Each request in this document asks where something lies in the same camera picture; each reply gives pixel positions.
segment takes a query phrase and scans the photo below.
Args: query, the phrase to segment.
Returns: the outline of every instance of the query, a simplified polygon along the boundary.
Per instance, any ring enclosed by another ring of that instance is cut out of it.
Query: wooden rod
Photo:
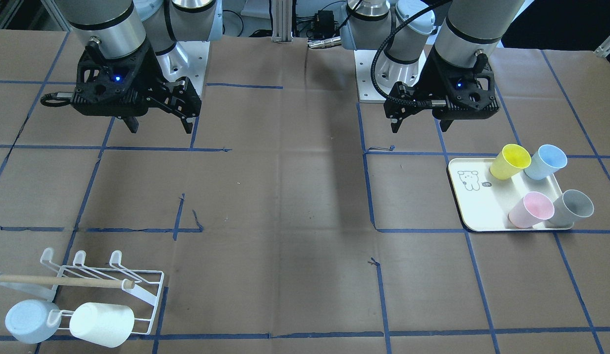
[[[26,283],[39,285],[69,285],[73,287],[93,287],[121,289],[123,281],[113,279],[94,279],[94,278],[59,278],[57,276],[39,275],[11,275],[1,274],[0,282],[6,283]],[[125,282],[126,289],[133,289],[134,282]]]

